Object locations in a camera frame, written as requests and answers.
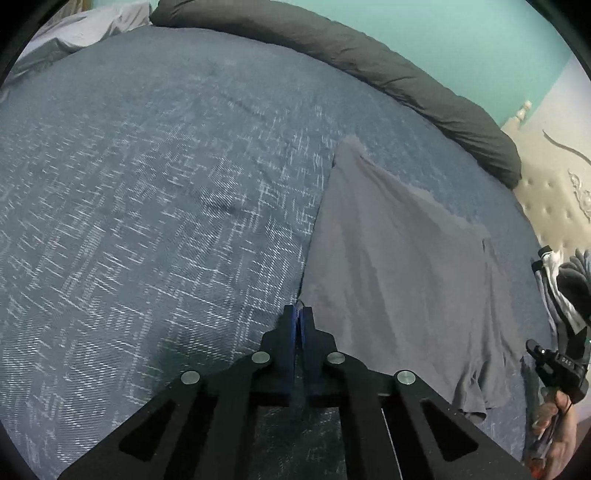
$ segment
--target cream headboard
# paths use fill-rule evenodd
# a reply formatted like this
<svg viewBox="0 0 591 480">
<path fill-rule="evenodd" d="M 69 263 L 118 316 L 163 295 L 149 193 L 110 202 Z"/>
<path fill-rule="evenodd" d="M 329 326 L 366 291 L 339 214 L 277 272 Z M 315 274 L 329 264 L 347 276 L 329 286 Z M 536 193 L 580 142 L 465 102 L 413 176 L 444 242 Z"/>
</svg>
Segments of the cream headboard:
<svg viewBox="0 0 591 480">
<path fill-rule="evenodd" d="M 540 245 L 562 251 L 568 258 L 575 248 L 591 248 L 591 166 L 554 145 L 543 131 L 520 130 L 530 108 L 526 102 L 502 127 L 522 161 L 522 180 L 514 193 Z"/>
</svg>

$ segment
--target bed sheet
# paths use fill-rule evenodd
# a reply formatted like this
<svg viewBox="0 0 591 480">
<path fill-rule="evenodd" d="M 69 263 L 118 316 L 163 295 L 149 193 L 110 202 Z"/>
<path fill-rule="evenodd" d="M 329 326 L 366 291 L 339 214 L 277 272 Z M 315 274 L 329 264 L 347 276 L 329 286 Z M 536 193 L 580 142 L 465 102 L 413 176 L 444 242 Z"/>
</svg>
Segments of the bed sheet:
<svg viewBox="0 0 591 480">
<path fill-rule="evenodd" d="M 214 371 L 256 348 L 297 297 L 347 135 L 486 226 L 522 336 L 549 342 L 530 224 L 437 128 L 289 49 L 141 27 L 0 105 L 0 419 L 42 480 L 186 368 Z M 511 402 L 482 428 L 520 457 L 524 377 L 510 382 Z M 345 478 L 337 412 L 296 400 L 263 415 L 251 477 Z"/>
</svg>

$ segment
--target person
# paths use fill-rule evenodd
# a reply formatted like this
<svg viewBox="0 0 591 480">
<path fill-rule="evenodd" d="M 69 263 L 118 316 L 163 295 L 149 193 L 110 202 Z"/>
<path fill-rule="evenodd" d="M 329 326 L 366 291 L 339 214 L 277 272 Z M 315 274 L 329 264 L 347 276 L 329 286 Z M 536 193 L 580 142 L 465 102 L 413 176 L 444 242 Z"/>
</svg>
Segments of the person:
<svg viewBox="0 0 591 480">
<path fill-rule="evenodd" d="M 552 480 L 564 469 L 569 460 L 573 457 L 577 442 L 577 412 L 571 408 L 571 401 L 567 394 L 561 391 L 545 391 L 544 403 L 537 408 L 535 420 L 532 425 L 534 435 L 544 433 L 548 428 L 552 417 L 560 409 L 565 415 L 564 419 L 554 433 L 554 440 L 546 454 L 545 464 L 541 460 L 534 469 L 540 472 L 541 480 Z"/>
</svg>

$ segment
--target silver rivet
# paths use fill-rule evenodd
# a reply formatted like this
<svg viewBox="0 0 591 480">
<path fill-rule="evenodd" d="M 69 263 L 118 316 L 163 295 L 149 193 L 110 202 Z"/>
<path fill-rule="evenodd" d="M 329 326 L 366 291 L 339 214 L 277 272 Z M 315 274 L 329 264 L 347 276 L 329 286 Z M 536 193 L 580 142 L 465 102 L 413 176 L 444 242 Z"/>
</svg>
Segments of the silver rivet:
<svg viewBox="0 0 591 480">
<path fill-rule="evenodd" d="M 271 359 L 267 352 L 255 352 L 252 354 L 252 361 L 256 364 L 266 364 Z"/>
<path fill-rule="evenodd" d="M 326 355 L 326 359 L 330 364 L 340 365 L 345 361 L 345 356 L 341 352 L 332 352 Z"/>
<path fill-rule="evenodd" d="M 398 381 L 405 385 L 412 385 L 417 377 L 414 376 L 414 373 L 409 372 L 408 370 L 402 370 L 401 372 L 396 375 Z"/>
<path fill-rule="evenodd" d="M 195 370 L 189 370 L 188 372 L 185 372 L 181 375 L 181 382 L 183 382 L 185 385 L 194 385 L 200 379 L 201 375 L 199 375 L 199 372 L 196 372 Z"/>
</svg>

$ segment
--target gray shirt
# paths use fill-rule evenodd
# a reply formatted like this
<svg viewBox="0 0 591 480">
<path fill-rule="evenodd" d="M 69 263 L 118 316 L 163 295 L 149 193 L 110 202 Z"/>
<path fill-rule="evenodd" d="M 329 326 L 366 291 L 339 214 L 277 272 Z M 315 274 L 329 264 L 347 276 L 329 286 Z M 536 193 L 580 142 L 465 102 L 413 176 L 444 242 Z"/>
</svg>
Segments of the gray shirt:
<svg viewBox="0 0 591 480">
<path fill-rule="evenodd" d="M 356 138 L 335 152 L 301 300 L 340 351 L 414 371 L 473 419 L 508 400 L 524 343 L 486 230 L 377 167 Z"/>
</svg>

